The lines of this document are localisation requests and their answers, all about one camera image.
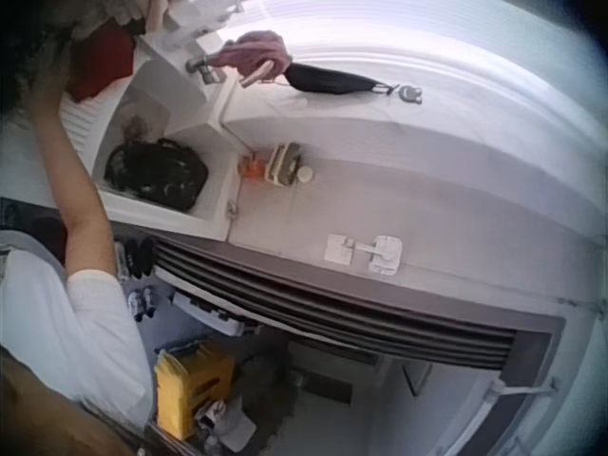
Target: red cloth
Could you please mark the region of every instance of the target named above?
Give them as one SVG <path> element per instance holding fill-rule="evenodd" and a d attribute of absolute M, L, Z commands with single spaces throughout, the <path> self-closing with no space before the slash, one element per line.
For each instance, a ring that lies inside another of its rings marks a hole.
<path fill-rule="evenodd" d="M 131 35 L 114 19 L 107 21 L 72 47 L 67 92 L 79 103 L 132 75 L 134 51 Z"/>
<path fill-rule="evenodd" d="M 207 63 L 211 67 L 234 67 L 247 77 L 268 60 L 275 66 L 263 79 L 272 81 L 285 72 L 292 57 L 287 53 L 280 35 L 271 30 L 262 30 L 250 31 L 235 43 L 226 43 L 217 54 L 209 56 Z"/>

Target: faucet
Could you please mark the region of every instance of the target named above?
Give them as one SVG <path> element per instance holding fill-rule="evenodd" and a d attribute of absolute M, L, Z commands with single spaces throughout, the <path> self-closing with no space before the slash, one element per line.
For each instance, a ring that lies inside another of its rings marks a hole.
<path fill-rule="evenodd" d="M 189 74 L 199 72 L 203 83 L 206 85 L 223 84 L 226 82 L 226 73 L 221 69 L 213 69 L 207 65 L 207 54 L 205 53 L 188 60 L 185 67 Z"/>

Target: black bag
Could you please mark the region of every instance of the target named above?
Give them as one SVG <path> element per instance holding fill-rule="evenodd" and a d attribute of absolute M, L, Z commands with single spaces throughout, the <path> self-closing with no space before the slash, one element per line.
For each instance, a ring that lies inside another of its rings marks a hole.
<path fill-rule="evenodd" d="M 194 150 L 165 138 L 119 145 L 104 173 L 116 190 L 178 211 L 195 205 L 208 176 L 207 166 Z"/>
<path fill-rule="evenodd" d="M 383 93 L 390 95 L 397 87 L 391 87 L 358 74 L 296 63 L 290 64 L 283 75 L 293 88 L 302 92 L 344 95 L 380 89 L 384 90 Z"/>

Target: shoe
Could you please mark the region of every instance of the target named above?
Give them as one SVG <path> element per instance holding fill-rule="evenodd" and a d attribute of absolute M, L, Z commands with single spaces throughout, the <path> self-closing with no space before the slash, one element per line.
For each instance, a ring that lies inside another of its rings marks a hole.
<path fill-rule="evenodd" d="M 129 239 L 124 244 L 124 253 L 126 256 L 126 266 L 129 269 L 131 276 L 142 278 L 142 264 L 140 258 L 140 248 L 135 239 Z"/>
<path fill-rule="evenodd" d="M 126 299 L 126 304 L 133 315 L 133 319 L 138 323 L 142 321 L 144 312 L 142 293 L 139 290 L 132 291 Z"/>
<path fill-rule="evenodd" d="M 116 273 L 120 282 L 126 282 L 129 279 L 129 268 L 126 265 L 126 253 L 124 245 L 118 240 L 114 242 L 114 257 L 116 258 Z"/>
<path fill-rule="evenodd" d="M 152 318 L 154 316 L 154 312 L 156 311 L 156 303 L 154 302 L 154 288 L 145 287 L 143 289 L 142 296 L 145 314 Z"/>
<path fill-rule="evenodd" d="M 154 269 L 154 241 L 152 237 L 147 237 L 140 244 L 140 264 L 142 265 L 142 272 L 145 276 L 150 276 Z"/>

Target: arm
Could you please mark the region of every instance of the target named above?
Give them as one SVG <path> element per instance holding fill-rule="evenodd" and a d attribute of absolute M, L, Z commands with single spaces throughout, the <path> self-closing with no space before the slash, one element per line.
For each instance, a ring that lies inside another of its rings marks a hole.
<path fill-rule="evenodd" d="M 105 209 L 61 124 L 58 109 L 41 100 L 34 102 L 29 113 L 52 196 L 67 228 L 67 275 L 95 269 L 114 276 L 114 246 Z"/>

